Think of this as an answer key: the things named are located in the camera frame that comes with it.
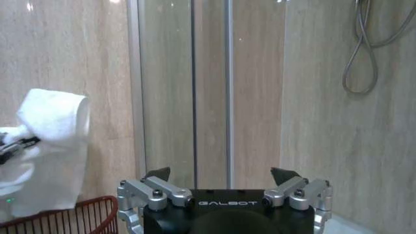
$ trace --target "silver metal frame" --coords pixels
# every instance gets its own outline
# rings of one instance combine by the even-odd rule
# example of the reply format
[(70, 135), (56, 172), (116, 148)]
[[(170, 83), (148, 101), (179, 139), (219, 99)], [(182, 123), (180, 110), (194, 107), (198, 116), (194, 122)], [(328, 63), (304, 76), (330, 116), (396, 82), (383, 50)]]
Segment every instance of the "silver metal frame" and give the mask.
[(140, 26), (139, 2), (128, 0), (128, 25), (130, 25), (130, 77), (131, 99), (134, 118), (134, 141), (136, 158), (136, 178), (143, 178), (147, 173), (147, 160), (144, 150), (144, 118), (143, 118), (143, 85), (142, 85), (142, 57), (140, 57)]
[(226, 0), (227, 188), (235, 188), (235, 45), (234, 0)]

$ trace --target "robotic hand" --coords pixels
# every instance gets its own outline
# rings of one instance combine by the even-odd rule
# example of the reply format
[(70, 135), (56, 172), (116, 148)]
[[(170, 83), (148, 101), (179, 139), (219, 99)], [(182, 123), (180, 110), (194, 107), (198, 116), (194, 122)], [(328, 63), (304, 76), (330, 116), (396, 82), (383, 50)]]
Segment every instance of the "robotic hand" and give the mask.
[(190, 190), (167, 182), (170, 168), (118, 188), (119, 217), (131, 234), (322, 234), (332, 186), (272, 168), (267, 190)]

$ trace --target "glass panel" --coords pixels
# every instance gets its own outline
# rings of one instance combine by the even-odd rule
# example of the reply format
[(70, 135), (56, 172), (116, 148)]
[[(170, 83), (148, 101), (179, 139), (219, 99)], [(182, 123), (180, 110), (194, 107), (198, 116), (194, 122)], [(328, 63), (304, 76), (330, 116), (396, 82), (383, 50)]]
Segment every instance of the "glass panel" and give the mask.
[(226, 4), (194, 0), (198, 186), (227, 187)]
[(194, 187), (190, 0), (140, 0), (139, 21), (147, 169)]

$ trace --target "screw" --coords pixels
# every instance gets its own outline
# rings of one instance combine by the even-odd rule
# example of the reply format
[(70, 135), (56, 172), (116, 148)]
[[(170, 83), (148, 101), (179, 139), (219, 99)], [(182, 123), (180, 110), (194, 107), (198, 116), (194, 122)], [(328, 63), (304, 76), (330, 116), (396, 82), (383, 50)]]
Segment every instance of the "screw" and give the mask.
[(306, 191), (303, 189), (296, 189), (295, 196), (304, 197), (306, 196)]
[(155, 197), (155, 198), (160, 198), (162, 196), (163, 196), (162, 190), (155, 189), (155, 190), (154, 190), (154, 197)]

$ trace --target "shower enclosure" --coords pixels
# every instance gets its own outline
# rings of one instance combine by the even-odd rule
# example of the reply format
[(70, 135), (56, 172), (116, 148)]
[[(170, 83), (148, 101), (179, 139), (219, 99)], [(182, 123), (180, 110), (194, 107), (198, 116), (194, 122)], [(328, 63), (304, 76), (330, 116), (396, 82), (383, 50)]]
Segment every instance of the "shower enclosure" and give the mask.
[[(342, 78), (358, 44), (355, 2), (128, 1), (140, 173), (171, 166), (179, 186), (270, 188), (271, 166), (296, 170), (332, 182), (343, 218), (376, 233), (411, 234), (416, 19), (374, 50), (374, 90), (348, 93)], [(398, 31), (414, 4), (374, 1), (370, 39)], [(354, 90), (371, 84), (371, 65), (363, 46), (348, 73)]]

